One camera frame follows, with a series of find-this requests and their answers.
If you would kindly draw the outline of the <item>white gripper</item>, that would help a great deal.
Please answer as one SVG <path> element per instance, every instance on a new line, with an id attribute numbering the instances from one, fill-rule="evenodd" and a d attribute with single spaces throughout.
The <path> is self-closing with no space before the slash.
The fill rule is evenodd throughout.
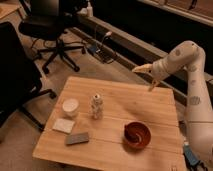
<path id="1" fill-rule="evenodd" d="M 149 73 L 151 71 L 153 75 L 153 80 L 148 88 L 148 91 L 152 91 L 156 86 L 162 81 L 169 77 L 173 73 L 173 66 L 170 64 L 168 58 L 162 58 L 151 64 L 144 64 L 137 66 L 132 69 L 134 73 Z"/>

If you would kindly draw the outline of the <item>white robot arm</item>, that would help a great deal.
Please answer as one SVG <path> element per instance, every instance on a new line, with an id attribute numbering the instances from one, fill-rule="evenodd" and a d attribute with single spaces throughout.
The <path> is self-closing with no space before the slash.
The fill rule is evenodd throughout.
<path id="1" fill-rule="evenodd" d="M 150 73 L 153 77 L 149 90 L 183 67 L 188 74 L 186 127 L 187 140 L 193 153 L 213 166 L 213 108 L 204 76 L 206 54 L 202 47 L 187 40 L 152 64 L 132 69 L 135 73 Z"/>

